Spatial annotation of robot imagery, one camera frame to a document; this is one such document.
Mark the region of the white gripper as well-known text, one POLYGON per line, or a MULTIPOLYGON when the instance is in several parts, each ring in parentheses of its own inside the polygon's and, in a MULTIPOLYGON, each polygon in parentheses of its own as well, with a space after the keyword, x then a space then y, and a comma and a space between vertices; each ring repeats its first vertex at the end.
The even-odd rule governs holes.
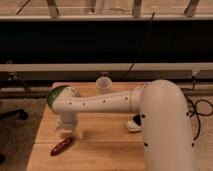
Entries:
POLYGON ((61 138, 82 138, 82 131, 79 128, 76 128, 78 125, 78 117, 76 113, 58 113, 57 123, 58 126, 62 128, 58 130, 58 134, 61 138))

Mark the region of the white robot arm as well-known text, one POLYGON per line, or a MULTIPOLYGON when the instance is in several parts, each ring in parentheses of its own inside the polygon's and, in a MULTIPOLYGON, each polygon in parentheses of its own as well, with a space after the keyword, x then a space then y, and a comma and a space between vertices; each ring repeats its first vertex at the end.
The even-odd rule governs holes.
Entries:
POLYGON ((79 113, 134 113, 142 120, 146 171, 197 171, 190 114, 181 89, 155 80, 132 90, 83 97, 71 86, 58 86, 48 106, 65 130, 76 128, 79 113))

